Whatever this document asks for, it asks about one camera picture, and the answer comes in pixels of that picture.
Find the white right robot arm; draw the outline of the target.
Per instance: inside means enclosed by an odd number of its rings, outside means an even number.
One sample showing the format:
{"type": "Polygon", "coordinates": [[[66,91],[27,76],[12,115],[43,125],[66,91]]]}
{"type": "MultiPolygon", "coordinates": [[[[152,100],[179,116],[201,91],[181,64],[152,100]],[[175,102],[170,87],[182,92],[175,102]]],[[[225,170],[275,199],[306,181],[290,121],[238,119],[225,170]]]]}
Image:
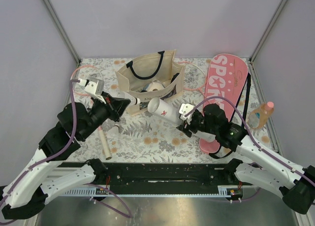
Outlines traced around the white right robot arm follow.
{"type": "Polygon", "coordinates": [[[182,104],[179,117],[184,122],[178,129],[188,137],[198,132],[211,134],[223,147],[258,165],[252,167],[233,159],[224,172],[227,183],[238,181],[256,185],[280,197],[293,211],[305,215],[315,203],[315,168],[303,167],[264,147],[249,131],[226,118],[217,104],[206,105],[199,112],[191,104],[182,104]]]}

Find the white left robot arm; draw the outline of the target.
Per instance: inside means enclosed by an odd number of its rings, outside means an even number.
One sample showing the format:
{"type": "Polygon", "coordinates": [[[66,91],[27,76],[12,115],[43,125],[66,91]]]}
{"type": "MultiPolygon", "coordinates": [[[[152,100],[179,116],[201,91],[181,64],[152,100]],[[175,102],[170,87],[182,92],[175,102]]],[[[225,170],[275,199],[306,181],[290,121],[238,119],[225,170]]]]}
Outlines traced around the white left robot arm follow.
{"type": "Polygon", "coordinates": [[[46,181],[52,170],[78,150],[86,139],[106,120],[118,122],[130,99],[111,97],[103,92],[93,98],[87,110],[80,102],[72,101],[57,115],[56,126],[39,143],[34,156],[13,183],[0,189],[2,215],[11,223],[25,220],[42,211],[50,201],[64,192],[84,184],[102,184],[107,178],[106,167],[100,159],[87,160],[78,170],[46,181]]]}

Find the white shuttlecock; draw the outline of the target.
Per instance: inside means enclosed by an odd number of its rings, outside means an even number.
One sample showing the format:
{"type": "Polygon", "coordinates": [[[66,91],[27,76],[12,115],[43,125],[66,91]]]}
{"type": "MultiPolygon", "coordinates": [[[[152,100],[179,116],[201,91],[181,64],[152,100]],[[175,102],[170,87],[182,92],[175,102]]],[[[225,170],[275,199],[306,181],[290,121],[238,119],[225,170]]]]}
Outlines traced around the white shuttlecock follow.
{"type": "Polygon", "coordinates": [[[113,127],[106,132],[106,137],[113,138],[115,136],[118,136],[119,129],[120,129],[120,125],[118,124],[113,125],[113,127]]]}
{"type": "Polygon", "coordinates": [[[127,92],[123,92],[123,98],[130,100],[130,103],[129,103],[128,106],[137,105],[137,104],[140,104],[140,102],[141,102],[141,100],[139,98],[136,98],[136,97],[130,95],[129,93],[127,93],[127,92]]]}

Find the white shuttlecock tube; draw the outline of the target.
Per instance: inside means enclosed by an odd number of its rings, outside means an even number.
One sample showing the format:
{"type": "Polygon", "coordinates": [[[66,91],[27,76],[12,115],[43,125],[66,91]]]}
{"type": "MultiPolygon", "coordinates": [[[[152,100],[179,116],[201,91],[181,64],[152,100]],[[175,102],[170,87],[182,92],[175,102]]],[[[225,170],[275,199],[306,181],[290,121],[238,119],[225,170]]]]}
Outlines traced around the white shuttlecock tube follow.
{"type": "MultiPolygon", "coordinates": [[[[179,108],[175,108],[174,106],[166,103],[162,99],[155,97],[148,103],[148,112],[154,114],[170,123],[173,123],[179,126],[183,121],[179,118],[179,108]]],[[[213,134],[209,134],[209,137],[199,137],[207,142],[213,142],[215,140],[215,136],[213,134]]]]}

